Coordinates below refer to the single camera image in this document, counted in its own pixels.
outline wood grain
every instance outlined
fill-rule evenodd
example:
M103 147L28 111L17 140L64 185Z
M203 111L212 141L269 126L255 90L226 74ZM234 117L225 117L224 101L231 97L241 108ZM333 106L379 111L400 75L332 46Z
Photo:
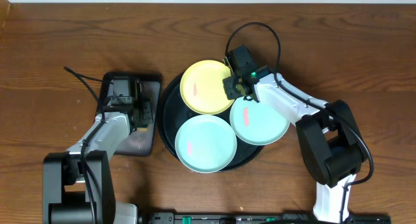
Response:
M0 36L5 27L6 18L8 15L10 3L7 0L0 0Z
M248 21L278 32L289 82L350 105L376 166L370 182L352 188L351 211L416 219L416 6L13 4L0 39L2 222L40 222L43 158L92 123L94 100L63 66L94 77L159 72L165 88L194 62L222 59L228 36ZM231 46L243 43L274 63L266 30L244 29ZM315 202L294 127L226 173L189 171L159 134L151 156L114 156L110 166L117 199L146 210L276 213Z

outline black cable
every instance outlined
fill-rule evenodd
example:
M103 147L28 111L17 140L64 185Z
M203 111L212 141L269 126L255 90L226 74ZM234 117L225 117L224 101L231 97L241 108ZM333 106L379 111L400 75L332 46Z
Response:
M81 148L81 165L82 165L81 167L82 167L82 170L83 170L86 191L88 193L88 198L90 199L92 223L96 224L97 223L97 217L96 217L96 209L95 209L95 206L94 206L94 204L95 204L94 195L92 194L90 180L88 179L88 172L87 172L88 164L85 162L85 149L86 149L87 146L88 146L88 143L84 140L83 141L83 146Z
M236 29L234 32L233 32L233 34L231 34L231 36L229 37L229 39L228 39L228 42L227 42L227 45L226 45L226 57L227 57L227 54L228 54L228 47L229 47L229 44L231 43L231 40L233 39L233 37L241 30L241 29L243 29L243 28L245 28L245 27L247 27L247 26L249 26L249 25L260 25L260 26L263 26L263 27L266 27L268 30L270 30L270 32L272 32L273 33L273 36L276 38L276 40L277 40L277 42L278 42L278 49L279 49L279 52L278 52L278 61L277 61L277 63L276 63L276 73L277 72L279 72L278 71L278 68L279 68L279 63L280 63L280 40L279 40L279 37L278 37L278 35L276 34L276 32L270 27L270 26L268 26L267 24L265 24L265 23L261 23L261 22L249 22L249 23L246 23L246 24L244 24L244 25L242 25L242 26L240 26L238 29Z
M101 101L99 100L98 96L96 95L96 93L93 91L93 89L82 78L82 77L84 77L86 79L90 79L91 77L86 77L84 75L78 74L78 73L74 72L72 69L67 68L67 67L64 67L64 69L66 71L68 71L69 73L75 75L86 86L86 88L90 91L90 93L92 94L92 96L94 96L94 99L97 101L98 106L99 106L99 109L101 111L101 115L102 115L102 118L101 118L100 123L83 140L83 146L81 148L81 169L83 171L84 180L85 180L85 186L86 186L86 191L88 193L88 198L90 200L90 207L91 207L91 214L92 214L92 223L93 224L97 224L97 214L96 214L96 208L94 206L95 205L94 195L92 193L92 188L91 188L90 179L88 178L88 173L91 175L91 177L93 178L93 181L94 182L96 182L96 179L95 179L94 174L92 173L92 170L90 169L90 167L86 163L86 160L85 160L85 150L88 147L88 144L89 144L91 138L104 125L104 123L105 123L105 112L104 112L103 105L102 105Z
M80 73L77 73L80 77L82 77L82 78L86 78L86 79L89 79L89 80L91 80L91 81L98 81L98 82L109 82L110 84L112 84L112 82L111 81L103 81L103 80L101 80L101 79L97 79L97 78L93 78L93 77L87 77L86 75L83 75L83 74L80 74Z
M102 122L105 122L105 113L104 113L104 108L103 108L103 105L102 105L102 103L101 103L101 101L99 100L99 98L98 98L98 96L97 96L97 94L93 91L93 89L83 80L83 78L81 78L81 76L78 74L78 73L76 73L76 72L74 72L72 69L70 69L70 68L67 68L67 67L64 67L64 69L67 71L67 72L69 72L69 73L71 73L72 75L75 75L75 77L77 77L85 86L86 86L86 88L88 88L88 90L90 91L90 93L94 96L94 98L95 98L95 100L97 101L97 103L98 103L98 107L99 107L99 111L101 112L101 115L102 115L102 118L101 118L101 121Z
M345 121L345 119L336 116L335 114L331 113L330 111L326 110L325 108L322 108L321 106L318 106L316 104L311 103L311 101L309 99L304 99L302 97L300 97L299 95L291 92L290 90L288 90L286 87L284 87L284 85L282 85L281 81L278 80L278 71L279 71L279 64L280 64L280 55L281 55L281 46L280 46L280 40L279 40L279 36L276 34L276 32L268 25L266 25L265 23L260 23L260 22L249 22L244 24L243 26L239 27L236 31L233 32L233 34L229 37L228 42L227 42L227 46L226 46L226 56L228 54L228 47L229 44L231 42L231 39L234 37L234 35L240 31L242 28L249 26L249 25L260 25L260 26L264 26L266 27L270 32L273 33L277 43L278 43L278 59L276 62L276 68L274 71L274 80L276 81L276 84L278 85L278 87L282 88L285 92L287 92L288 94L292 95L293 97L297 98L298 100L300 100L301 102L305 103L306 105L312 106L320 111L322 111L323 113L327 114L328 116L332 117L335 121L338 121L340 124L344 125L347 127L347 129L357 138L357 140L359 141L359 146L362 150L364 150L364 152L366 153L368 159L369 159L369 164L370 164L370 170L368 175L360 180L357 181L352 181L352 182L348 182L343 186L343 200L341 201L341 210L340 210L340 223L343 222L343 211L344 211L344 207L345 207L345 199L346 199L346 193L348 191L348 187L352 186L352 185L357 185L357 184L361 184L363 182L367 182L371 177L372 174L374 173L374 162L372 160L372 155L370 153L369 148L367 147L367 145L365 144L365 142L363 141L363 139L359 136L359 134L350 126L350 124Z

